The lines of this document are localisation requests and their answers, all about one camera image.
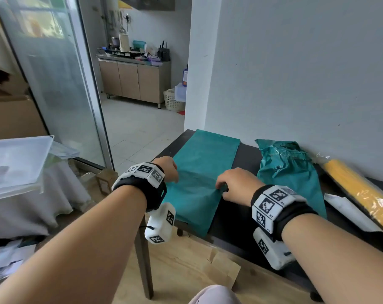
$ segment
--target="yellow rolled item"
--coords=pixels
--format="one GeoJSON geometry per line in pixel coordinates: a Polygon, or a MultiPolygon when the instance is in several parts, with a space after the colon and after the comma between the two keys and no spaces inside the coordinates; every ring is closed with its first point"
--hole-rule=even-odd
{"type": "Polygon", "coordinates": [[[383,191],[345,163],[333,159],[324,170],[383,226],[383,191]]]}

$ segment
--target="person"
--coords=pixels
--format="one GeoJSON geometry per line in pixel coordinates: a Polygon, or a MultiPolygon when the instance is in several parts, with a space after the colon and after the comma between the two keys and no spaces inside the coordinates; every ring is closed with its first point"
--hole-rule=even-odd
{"type": "MultiPolygon", "coordinates": [[[[170,157],[153,163],[166,182],[177,182],[170,157]]],[[[227,201],[250,207],[264,184],[235,168],[219,175],[227,201]]],[[[0,285],[0,304],[111,303],[139,224],[147,207],[145,194],[123,185],[72,222],[0,285]]],[[[291,219],[282,240],[326,303],[383,303],[383,253],[312,213],[291,219]]],[[[232,291],[209,286],[191,303],[239,303],[232,291]]]]}

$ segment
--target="cabinet door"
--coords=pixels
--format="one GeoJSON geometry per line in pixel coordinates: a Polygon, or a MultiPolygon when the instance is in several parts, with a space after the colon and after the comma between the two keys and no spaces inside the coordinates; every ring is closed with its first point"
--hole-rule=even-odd
{"type": "Polygon", "coordinates": [[[121,96],[139,100],[137,64],[121,62],[117,62],[117,64],[120,73],[121,96]]]}
{"type": "Polygon", "coordinates": [[[159,93],[159,68],[157,66],[138,65],[138,76],[141,100],[162,103],[159,93]]]}
{"type": "Polygon", "coordinates": [[[99,65],[102,72],[104,92],[121,96],[121,83],[117,62],[99,59],[99,65]]]}

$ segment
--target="hand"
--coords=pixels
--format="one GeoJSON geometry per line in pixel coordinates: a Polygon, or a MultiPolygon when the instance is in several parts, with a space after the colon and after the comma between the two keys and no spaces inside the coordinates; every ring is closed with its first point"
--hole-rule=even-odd
{"type": "Polygon", "coordinates": [[[215,188],[219,189],[224,184],[228,185],[228,192],[222,194],[226,201],[248,207],[250,207],[250,201],[256,190],[265,185],[254,174],[239,167],[229,169],[219,175],[215,188]]]}
{"type": "Polygon", "coordinates": [[[165,182],[175,182],[179,181],[179,173],[177,172],[177,165],[174,163],[172,157],[164,156],[161,158],[156,158],[152,163],[158,164],[163,168],[165,173],[165,182]]]}

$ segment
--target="white tablecloth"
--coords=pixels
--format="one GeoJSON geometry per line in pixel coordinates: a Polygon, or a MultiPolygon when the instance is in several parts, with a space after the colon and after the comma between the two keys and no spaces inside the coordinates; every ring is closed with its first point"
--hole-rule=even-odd
{"type": "Polygon", "coordinates": [[[48,235],[56,227],[59,214],[82,209],[91,197],[66,160],[43,171],[44,190],[31,191],[0,199],[0,238],[25,235],[48,235]]]}

